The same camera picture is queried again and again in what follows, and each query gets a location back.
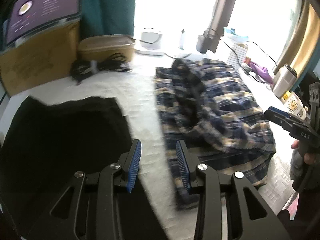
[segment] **quilted white fabric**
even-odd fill
[[[164,141],[154,96],[155,68],[170,67],[172,59],[135,55],[131,73],[102,72],[84,80],[79,86],[71,78],[63,78],[13,96],[0,120],[0,141],[3,143],[11,120],[21,102],[32,95],[48,105],[70,100],[80,100],[90,96],[116,97],[117,102],[128,116],[132,137],[142,142],[140,178],[148,194],[149,201],[159,221],[172,240],[193,239],[197,209],[177,211],[173,182],[165,157]],[[275,106],[285,111],[278,98],[263,84],[239,71],[244,82],[254,94],[257,103],[266,110]],[[290,145],[294,141],[289,133],[271,123],[276,140],[276,154],[268,170],[268,183],[259,189],[260,194],[278,213],[293,193],[289,180]],[[226,239],[226,212],[223,203],[223,239]]]

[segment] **human hand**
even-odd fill
[[[298,146],[299,141],[295,140],[291,145],[291,149],[298,149]],[[306,153],[303,157],[303,161],[308,165],[314,164],[316,162],[316,154]]]

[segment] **metal screw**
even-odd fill
[[[241,171],[236,171],[236,172],[235,172],[235,176],[236,176],[236,178],[238,178],[238,179],[242,179],[242,178],[244,177],[244,175],[243,175],[243,173],[242,173]]]
[[[83,171],[76,171],[75,172],[75,177],[76,178],[81,178],[83,176]]]
[[[119,163],[112,163],[110,165],[110,168],[113,170],[119,169],[120,168],[120,164]]]
[[[199,169],[199,170],[205,171],[207,168],[208,168],[208,166],[205,165],[205,164],[202,164],[202,163],[201,163],[201,164],[198,165],[198,169]]]

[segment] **purple cloth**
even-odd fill
[[[248,66],[252,68],[252,71],[255,72],[259,77],[263,78],[268,83],[273,83],[273,79],[270,77],[266,67],[261,67],[253,61],[250,61]]]

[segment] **window pane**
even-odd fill
[[[184,48],[195,50],[198,35],[210,24],[215,0],[136,0],[135,37],[143,28],[163,32],[163,47],[178,47],[181,30],[186,33]]]
[[[300,13],[300,0],[236,0],[228,28],[249,36],[277,61],[286,45],[290,30]],[[248,56],[269,70],[274,62],[255,44],[248,43]]]

